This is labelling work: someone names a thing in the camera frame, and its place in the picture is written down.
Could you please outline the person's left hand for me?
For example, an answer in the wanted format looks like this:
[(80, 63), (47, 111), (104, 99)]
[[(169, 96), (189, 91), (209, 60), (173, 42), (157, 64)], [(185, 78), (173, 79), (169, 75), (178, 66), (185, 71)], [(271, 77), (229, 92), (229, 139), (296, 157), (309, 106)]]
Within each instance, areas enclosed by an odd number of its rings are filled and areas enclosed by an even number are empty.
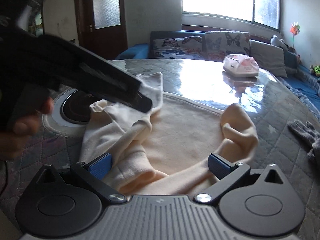
[(29, 138), (39, 130), (40, 114), (51, 114), (53, 109), (54, 100), (48, 98), (40, 110), (18, 119), (12, 133), (1, 133), (1, 161), (12, 160), (21, 155)]

